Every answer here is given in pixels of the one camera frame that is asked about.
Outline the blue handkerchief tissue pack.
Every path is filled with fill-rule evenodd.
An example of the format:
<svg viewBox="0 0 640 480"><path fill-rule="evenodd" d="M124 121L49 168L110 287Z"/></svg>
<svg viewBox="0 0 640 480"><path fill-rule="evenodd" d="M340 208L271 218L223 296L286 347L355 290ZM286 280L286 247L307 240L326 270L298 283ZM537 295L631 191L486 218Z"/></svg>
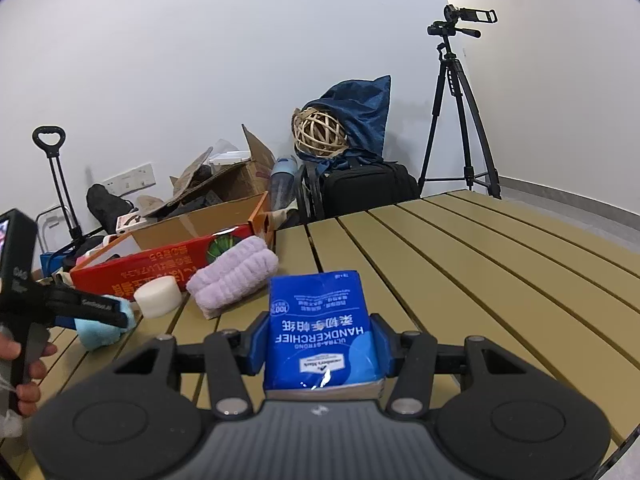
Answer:
<svg viewBox="0 0 640 480"><path fill-rule="evenodd" d="M271 280L268 399L372 400L384 382L357 271Z"/></svg>

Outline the light blue plush toy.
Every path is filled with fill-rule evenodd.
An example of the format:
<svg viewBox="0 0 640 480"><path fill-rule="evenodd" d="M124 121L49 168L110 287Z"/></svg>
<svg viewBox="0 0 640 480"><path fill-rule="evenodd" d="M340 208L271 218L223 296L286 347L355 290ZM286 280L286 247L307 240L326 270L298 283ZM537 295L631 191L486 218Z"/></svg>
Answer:
<svg viewBox="0 0 640 480"><path fill-rule="evenodd" d="M130 302L125 298L118 298L118 302L120 310L127 318L126 327L117 327L99 321L83 320L82 318L74 319L77 336L87 351L94 351L101 347L116 344L123 334L130 332L136 326L134 310L132 310Z"/></svg>

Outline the lavender fluffy towel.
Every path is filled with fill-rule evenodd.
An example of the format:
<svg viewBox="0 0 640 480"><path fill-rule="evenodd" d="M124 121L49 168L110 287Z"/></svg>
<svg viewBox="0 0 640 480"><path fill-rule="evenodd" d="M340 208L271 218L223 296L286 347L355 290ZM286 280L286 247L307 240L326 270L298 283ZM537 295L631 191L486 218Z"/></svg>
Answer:
<svg viewBox="0 0 640 480"><path fill-rule="evenodd" d="M278 256L253 235L197 270L186 283L186 291L206 318L214 318L264 286L278 269Z"/></svg>

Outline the white round foam sponge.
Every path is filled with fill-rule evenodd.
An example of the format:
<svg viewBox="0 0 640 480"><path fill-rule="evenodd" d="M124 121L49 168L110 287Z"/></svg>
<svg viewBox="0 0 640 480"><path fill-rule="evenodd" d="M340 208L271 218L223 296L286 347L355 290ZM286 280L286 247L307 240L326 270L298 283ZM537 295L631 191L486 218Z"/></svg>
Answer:
<svg viewBox="0 0 640 480"><path fill-rule="evenodd" d="M172 275L154 278L134 292L134 302L145 318L160 318L176 310L181 301L181 290Z"/></svg>

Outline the clear plastic bag wad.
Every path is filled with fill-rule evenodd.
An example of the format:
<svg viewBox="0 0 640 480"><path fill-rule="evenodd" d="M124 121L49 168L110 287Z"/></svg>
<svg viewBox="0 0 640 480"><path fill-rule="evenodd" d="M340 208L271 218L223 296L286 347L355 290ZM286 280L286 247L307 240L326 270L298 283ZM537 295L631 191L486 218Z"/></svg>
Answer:
<svg viewBox="0 0 640 480"><path fill-rule="evenodd" d="M15 408L12 408L12 394L15 388L10 382L2 377L0 382L1 402L0 402L0 434L4 438L18 438L23 433L23 417L18 414Z"/></svg>

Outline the tan slatted folding table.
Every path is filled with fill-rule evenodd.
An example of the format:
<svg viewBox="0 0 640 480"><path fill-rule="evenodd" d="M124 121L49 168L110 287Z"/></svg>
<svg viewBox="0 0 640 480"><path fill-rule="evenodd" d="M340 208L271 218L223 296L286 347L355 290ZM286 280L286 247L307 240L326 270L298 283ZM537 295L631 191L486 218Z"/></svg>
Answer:
<svg viewBox="0 0 640 480"><path fill-rule="evenodd" d="M597 404L604 478L639 474L639 257L504 200L454 192L276 237L286 273L354 269L368 307L442 344L489 339ZM198 456L205 479L443 479L434 440L370 403L314 416L266 401Z"/></svg>

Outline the red cardboard box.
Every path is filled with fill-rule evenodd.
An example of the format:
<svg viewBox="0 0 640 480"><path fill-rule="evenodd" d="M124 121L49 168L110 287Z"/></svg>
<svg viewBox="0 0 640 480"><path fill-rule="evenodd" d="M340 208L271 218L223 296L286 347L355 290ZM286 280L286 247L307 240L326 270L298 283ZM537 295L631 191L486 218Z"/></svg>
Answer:
<svg viewBox="0 0 640 480"><path fill-rule="evenodd" d="M70 271L83 292L131 300L149 281L170 275L180 289L197 270L252 235L272 241L266 192L209 206L121 235Z"/></svg>

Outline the open brown cardboard box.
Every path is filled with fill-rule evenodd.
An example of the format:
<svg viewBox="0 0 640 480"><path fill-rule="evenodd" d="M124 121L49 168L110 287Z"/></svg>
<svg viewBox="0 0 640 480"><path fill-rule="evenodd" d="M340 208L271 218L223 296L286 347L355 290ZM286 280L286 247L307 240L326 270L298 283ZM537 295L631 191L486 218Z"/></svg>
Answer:
<svg viewBox="0 0 640 480"><path fill-rule="evenodd" d="M219 139L171 180L172 191L167 200L140 196L141 217L165 220L194 211L195 207L221 205L265 192L276 158L246 125L242 124L241 130L246 150Z"/></svg>

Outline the black backpack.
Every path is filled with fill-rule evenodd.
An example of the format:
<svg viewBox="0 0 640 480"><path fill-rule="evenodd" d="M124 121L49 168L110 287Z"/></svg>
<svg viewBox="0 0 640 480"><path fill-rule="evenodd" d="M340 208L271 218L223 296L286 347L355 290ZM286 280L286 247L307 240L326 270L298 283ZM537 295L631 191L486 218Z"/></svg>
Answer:
<svg viewBox="0 0 640 480"><path fill-rule="evenodd" d="M395 205L420 197L418 182L397 162L361 165L319 174L304 162L294 180L299 217L304 223Z"/></svg>

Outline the woven rattan ball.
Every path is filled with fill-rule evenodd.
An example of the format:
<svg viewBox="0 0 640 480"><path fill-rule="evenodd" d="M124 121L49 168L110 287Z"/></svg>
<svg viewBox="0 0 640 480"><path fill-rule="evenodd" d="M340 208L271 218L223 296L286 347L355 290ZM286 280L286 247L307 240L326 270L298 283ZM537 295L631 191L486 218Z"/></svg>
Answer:
<svg viewBox="0 0 640 480"><path fill-rule="evenodd" d="M334 158L348 149L347 133L326 110L296 108L292 115L292 137L296 151L318 158Z"/></svg>

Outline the dark blue fabric bag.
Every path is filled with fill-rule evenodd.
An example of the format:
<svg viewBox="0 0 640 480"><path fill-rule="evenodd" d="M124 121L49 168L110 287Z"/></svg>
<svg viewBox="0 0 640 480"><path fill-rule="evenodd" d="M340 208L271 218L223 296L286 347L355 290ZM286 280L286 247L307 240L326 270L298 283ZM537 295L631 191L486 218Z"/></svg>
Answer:
<svg viewBox="0 0 640 480"><path fill-rule="evenodd" d="M300 109L314 107L333 115L347 133L348 149L334 158L318 158L295 150L300 158L315 162L319 170L344 169L351 158L363 164L382 162L392 77L349 79L334 84L320 98Z"/></svg>

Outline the black bag by wall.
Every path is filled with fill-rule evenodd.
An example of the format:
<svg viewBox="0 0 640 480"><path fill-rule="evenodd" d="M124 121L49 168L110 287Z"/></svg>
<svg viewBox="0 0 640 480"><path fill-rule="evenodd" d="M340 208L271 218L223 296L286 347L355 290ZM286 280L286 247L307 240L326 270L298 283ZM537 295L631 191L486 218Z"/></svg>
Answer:
<svg viewBox="0 0 640 480"><path fill-rule="evenodd" d="M86 203L88 211L108 234L116 233L117 219L120 216L134 211L133 203L113 195L104 185L99 183L88 188Z"/></svg>

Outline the white wall power strip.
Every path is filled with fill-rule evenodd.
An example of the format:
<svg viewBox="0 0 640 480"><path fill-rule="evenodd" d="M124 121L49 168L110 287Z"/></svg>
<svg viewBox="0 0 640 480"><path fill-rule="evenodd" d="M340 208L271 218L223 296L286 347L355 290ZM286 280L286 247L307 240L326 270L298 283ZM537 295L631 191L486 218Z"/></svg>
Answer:
<svg viewBox="0 0 640 480"><path fill-rule="evenodd" d="M113 195L124 196L156 185L153 166L150 162L134 169L110 177L102 182L104 188Z"/></svg>

